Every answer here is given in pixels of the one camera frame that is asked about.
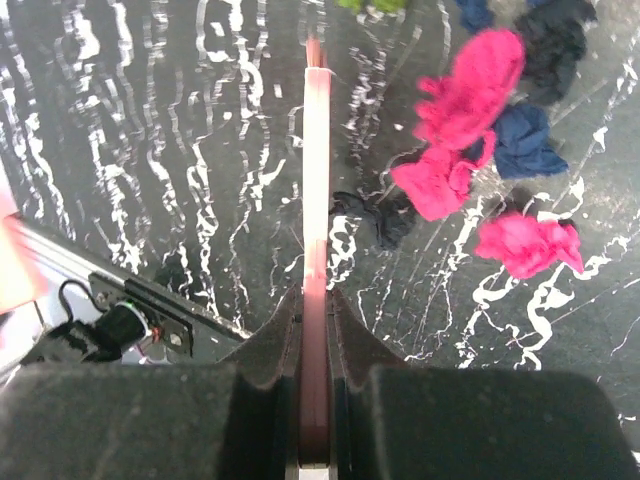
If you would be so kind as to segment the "pink dustpan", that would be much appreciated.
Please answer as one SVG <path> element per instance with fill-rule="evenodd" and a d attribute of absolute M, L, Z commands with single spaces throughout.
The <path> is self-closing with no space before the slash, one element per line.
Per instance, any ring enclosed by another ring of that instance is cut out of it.
<path fill-rule="evenodd" d="M 1 191 L 1 313 L 40 299 L 48 292 L 47 280 L 29 255 L 24 225 L 13 200 Z"/>

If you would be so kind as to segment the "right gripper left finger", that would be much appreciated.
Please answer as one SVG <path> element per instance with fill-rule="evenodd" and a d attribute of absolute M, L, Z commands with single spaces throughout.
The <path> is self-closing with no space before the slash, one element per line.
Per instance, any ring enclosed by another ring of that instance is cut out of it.
<path fill-rule="evenodd" d="M 29 366 L 1 392 L 5 479 L 294 479 L 300 297 L 214 364 Z"/>

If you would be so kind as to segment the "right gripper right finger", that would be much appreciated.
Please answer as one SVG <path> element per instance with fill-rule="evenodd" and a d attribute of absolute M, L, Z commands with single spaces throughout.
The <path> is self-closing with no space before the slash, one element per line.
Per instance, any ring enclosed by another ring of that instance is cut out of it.
<path fill-rule="evenodd" d="M 331 293 L 339 479 L 635 479 L 604 392 L 568 372 L 412 367 Z"/>

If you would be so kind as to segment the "pink hand brush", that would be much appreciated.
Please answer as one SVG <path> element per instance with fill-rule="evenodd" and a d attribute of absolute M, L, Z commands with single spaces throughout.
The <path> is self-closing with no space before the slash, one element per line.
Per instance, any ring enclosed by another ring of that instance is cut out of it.
<path fill-rule="evenodd" d="M 329 462 L 327 242 L 330 196 L 332 72 L 317 38 L 306 41 L 303 155 L 303 314 L 299 401 L 299 461 Z"/>

